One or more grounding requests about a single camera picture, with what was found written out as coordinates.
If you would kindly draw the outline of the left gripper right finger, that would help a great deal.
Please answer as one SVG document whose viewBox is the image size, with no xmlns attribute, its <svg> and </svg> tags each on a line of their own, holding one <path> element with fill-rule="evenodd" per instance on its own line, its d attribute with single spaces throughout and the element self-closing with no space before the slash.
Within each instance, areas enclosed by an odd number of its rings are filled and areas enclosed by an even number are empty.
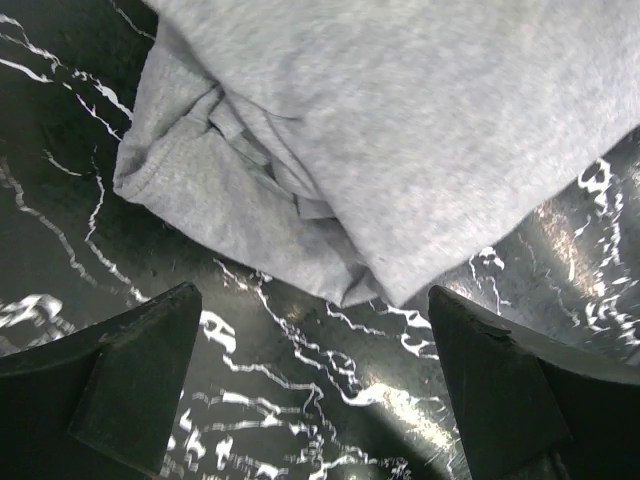
<svg viewBox="0 0 640 480">
<path fill-rule="evenodd" d="M 638 478 L 638 367 L 440 286 L 428 315 L 472 478 Z"/>
</svg>

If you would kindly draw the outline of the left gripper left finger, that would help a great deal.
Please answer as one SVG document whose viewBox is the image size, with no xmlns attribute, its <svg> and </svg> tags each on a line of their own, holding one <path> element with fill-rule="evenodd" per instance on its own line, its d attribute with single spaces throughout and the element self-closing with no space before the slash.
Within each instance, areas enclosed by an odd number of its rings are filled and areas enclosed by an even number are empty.
<svg viewBox="0 0 640 480">
<path fill-rule="evenodd" d="M 182 283 L 1 360 L 4 479 L 153 479 L 163 466 L 199 328 Z"/>
</svg>

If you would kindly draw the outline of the grey t shirt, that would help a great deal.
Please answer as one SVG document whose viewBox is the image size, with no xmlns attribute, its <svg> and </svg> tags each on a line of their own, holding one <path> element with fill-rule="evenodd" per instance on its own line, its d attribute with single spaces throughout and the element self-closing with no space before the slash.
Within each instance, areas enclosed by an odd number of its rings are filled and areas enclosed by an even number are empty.
<svg viewBox="0 0 640 480">
<path fill-rule="evenodd" d="M 341 306 L 395 306 L 639 123 L 635 1 L 155 1 L 115 192 Z"/>
</svg>

